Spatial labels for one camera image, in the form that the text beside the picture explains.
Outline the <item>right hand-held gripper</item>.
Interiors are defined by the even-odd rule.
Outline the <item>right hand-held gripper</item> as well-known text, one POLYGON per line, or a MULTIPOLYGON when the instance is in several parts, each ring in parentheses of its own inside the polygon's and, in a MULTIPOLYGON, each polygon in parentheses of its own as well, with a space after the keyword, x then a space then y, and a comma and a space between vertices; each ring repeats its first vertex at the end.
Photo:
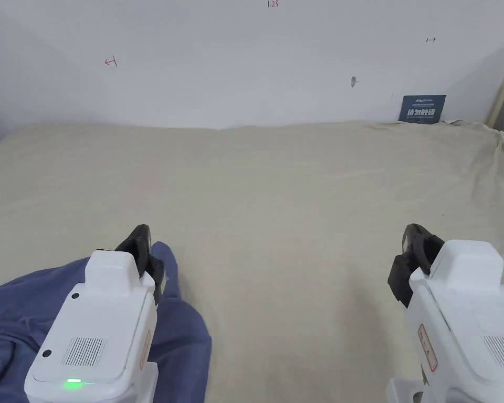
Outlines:
POLYGON ((392 378, 387 402, 504 402, 503 259, 488 242, 444 242, 406 226, 388 285, 405 323, 421 380, 392 378))

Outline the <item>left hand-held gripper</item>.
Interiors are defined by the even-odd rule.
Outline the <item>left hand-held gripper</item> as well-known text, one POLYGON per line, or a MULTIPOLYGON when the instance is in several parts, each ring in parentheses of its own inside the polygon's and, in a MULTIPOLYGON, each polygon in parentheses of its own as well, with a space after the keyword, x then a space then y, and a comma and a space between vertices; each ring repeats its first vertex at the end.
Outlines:
POLYGON ((115 251, 93 252, 28 370, 30 402, 154 400, 159 371, 148 355, 166 273, 150 250, 140 224, 115 251))

